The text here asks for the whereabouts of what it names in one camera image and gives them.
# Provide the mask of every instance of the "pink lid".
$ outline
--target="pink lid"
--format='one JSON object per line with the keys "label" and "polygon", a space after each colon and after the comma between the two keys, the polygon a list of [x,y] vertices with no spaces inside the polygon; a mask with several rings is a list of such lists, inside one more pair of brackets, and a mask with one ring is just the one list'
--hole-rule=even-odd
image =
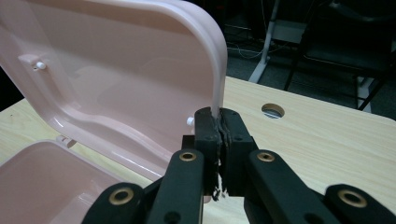
{"label": "pink lid", "polygon": [[55,130],[150,179],[222,104],[224,37],[173,0],[5,0],[0,63]]}

